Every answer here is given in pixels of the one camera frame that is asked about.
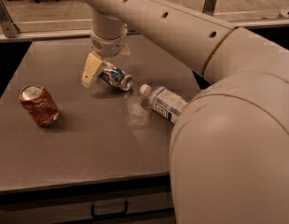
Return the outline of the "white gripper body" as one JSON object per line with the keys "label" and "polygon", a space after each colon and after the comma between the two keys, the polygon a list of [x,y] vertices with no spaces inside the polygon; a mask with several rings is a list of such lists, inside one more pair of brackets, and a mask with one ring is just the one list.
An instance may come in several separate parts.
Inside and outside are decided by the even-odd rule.
{"label": "white gripper body", "polygon": [[127,32],[122,22],[94,23],[90,31],[92,49],[104,58],[115,57],[126,45]]}

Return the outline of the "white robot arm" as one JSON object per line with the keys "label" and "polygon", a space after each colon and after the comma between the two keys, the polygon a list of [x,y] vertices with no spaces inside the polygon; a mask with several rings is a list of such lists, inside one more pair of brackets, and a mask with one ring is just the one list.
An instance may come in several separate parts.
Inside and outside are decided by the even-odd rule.
{"label": "white robot arm", "polygon": [[85,2],[100,55],[133,27],[208,82],[172,130],[177,224],[289,224],[289,50],[164,0]]}

